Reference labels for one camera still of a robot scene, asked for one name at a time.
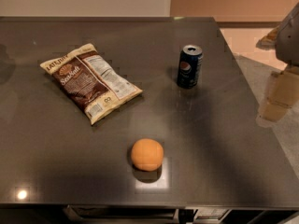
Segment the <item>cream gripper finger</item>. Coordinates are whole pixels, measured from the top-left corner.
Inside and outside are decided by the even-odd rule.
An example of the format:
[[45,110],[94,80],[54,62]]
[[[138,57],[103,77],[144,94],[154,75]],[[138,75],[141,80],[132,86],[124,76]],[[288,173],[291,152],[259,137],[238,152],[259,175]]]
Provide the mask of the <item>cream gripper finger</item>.
[[287,66],[268,78],[258,117],[270,122],[281,120],[299,101],[299,67]]

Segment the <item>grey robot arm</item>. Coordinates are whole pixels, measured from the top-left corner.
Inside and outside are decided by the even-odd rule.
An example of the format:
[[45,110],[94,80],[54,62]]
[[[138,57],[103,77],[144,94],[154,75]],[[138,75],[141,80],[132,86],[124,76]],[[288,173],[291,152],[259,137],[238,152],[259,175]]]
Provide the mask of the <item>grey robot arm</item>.
[[287,66],[281,72],[272,72],[267,80],[257,115],[263,127],[280,121],[299,101],[299,4],[278,27],[275,50],[277,59]]

